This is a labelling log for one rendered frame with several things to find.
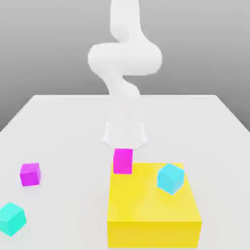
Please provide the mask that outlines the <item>large yellow box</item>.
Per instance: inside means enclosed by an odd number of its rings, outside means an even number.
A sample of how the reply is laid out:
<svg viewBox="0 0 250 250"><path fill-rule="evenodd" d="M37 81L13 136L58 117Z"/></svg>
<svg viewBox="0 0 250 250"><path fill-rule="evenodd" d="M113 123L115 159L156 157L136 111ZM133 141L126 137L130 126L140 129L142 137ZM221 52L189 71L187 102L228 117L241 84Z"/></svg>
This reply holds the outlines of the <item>large yellow box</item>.
<svg viewBox="0 0 250 250"><path fill-rule="evenodd" d="M131 175L110 175L109 248L195 249L202 219L187 177L174 195L157 187L165 163L134 163Z"/></svg>

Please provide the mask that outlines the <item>small turquoise cube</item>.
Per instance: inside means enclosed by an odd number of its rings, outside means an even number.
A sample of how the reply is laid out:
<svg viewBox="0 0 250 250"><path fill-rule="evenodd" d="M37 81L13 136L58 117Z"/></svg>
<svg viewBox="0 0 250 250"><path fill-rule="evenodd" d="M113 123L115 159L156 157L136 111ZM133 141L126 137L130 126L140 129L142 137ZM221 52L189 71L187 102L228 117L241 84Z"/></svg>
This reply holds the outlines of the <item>small turquoise cube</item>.
<svg viewBox="0 0 250 250"><path fill-rule="evenodd" d="M26 224L24 209L9 202L0 209L0 231L13 236Z"/></svg>

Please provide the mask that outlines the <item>small magenta cube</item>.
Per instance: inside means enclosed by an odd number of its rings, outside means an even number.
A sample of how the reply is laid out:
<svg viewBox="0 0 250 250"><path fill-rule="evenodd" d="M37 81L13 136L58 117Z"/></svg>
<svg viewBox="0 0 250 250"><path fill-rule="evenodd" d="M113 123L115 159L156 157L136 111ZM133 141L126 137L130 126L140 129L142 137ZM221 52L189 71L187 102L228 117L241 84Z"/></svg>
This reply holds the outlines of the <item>small magenta cube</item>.
<svg viewBox="0 0 250 250"><path fill-rule="evenodd" d="M114 174L132 174L133 149L116 148L113 155Z"/></svg>

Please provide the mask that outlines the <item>small purple cube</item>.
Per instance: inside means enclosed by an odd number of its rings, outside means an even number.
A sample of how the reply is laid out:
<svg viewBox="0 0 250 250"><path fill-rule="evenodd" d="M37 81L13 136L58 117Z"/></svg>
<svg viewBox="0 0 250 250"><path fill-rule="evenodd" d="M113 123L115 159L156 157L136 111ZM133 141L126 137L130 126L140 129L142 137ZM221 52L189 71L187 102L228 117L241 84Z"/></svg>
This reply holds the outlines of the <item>small purple cube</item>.
<svg viewBox="0 0 250 250"><path fill-rule="evenodd" d="M39 185L41 181L41 169L39 163L22 164L20 179L23 187Z"/></svg>

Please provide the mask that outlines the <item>small light blue cube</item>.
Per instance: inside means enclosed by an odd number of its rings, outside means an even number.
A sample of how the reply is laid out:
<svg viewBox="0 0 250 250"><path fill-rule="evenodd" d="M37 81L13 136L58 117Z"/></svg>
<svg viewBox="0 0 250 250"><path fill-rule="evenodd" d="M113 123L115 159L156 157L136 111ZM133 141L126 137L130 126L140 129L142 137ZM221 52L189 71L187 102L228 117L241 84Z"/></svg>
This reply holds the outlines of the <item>small light blue cube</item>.
<svg viewBox="0 0 250 250"><path fill-rule="evenodd" d="M166 164L157 173L157 187L174 195L184 184L185 171L173 164Z"/></svg>

